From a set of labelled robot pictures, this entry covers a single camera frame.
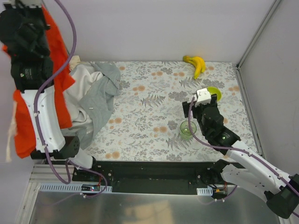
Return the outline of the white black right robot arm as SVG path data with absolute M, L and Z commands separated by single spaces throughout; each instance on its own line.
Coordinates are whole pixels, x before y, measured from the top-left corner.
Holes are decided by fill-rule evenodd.
M 289 174 L 272 165 L 251 150 L 238 135 L 224 126 L 224 117 L 217 105 L 217 95 L 204 99 L 193 96 L 182 103 L 184 116 L 195 117 L 207 142 L 195 140 L 239 163 L 240 170 L 231 162 L 218 160 L 212 167 L 218 178 L 256 195 L 277 216 L 289 219 L 299 205 L 299 175 Z

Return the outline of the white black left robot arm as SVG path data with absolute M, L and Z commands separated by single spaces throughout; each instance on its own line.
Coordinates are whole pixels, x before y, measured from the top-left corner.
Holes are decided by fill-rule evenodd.
M 94 158 L 80 148 L 71 126 L 63 92 L 74 84 L 63 38 L 38 0 L 12 0 L 0 14 L 0 40 L 11 59 L 16 102 L 13 125 L 17 155 L 58 159 L 90 169 Z

